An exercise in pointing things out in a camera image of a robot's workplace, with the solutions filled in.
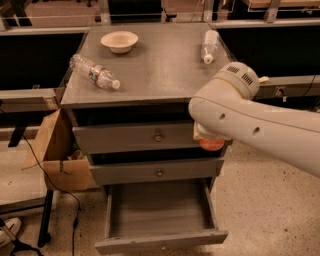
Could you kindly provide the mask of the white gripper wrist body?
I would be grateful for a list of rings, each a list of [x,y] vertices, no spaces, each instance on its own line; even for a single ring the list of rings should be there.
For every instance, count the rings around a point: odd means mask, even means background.
[[[198,133],[199,133],[199,140],[200,139],[224,139],[224,140],[228,140],[228,137],[218,134],[216,132],[212,132],[212,131],[208,131],[207,129],[205,129],[203,126],[201,126],[199,123],[197,123],[197,128],[198,128]]]

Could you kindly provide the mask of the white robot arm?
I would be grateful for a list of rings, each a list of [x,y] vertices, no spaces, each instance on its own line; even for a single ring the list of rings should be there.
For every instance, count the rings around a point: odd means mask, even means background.
[[[237,140],[319,177],[320,114],[254,102],[259,86],[247,65],[225,65],[189,102],[196,132]]]

